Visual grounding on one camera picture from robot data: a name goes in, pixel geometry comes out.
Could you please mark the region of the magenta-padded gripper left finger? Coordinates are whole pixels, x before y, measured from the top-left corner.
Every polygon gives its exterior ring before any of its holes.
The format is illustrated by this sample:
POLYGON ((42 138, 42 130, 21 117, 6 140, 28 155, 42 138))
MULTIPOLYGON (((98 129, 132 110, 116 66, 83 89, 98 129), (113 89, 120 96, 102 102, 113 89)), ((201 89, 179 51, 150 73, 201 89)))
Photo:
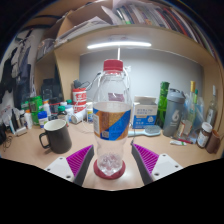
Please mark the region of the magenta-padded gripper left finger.
POLYGON ((94 146, 90 145, 67 158, 58 157, 45 170, 78 186, 82 186, 93 156, 94 146))

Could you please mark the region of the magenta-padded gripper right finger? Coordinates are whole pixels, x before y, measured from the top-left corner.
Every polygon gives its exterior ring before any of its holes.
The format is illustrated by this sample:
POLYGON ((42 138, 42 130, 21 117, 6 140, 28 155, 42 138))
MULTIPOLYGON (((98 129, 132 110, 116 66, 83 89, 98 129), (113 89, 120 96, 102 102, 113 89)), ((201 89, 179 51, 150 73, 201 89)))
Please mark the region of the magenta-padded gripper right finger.
POLYGON ((182 166, 168 154, 163 153, 158 155, 135 143, 132 144, 132 155, 145 185, 182 169, 182 166))

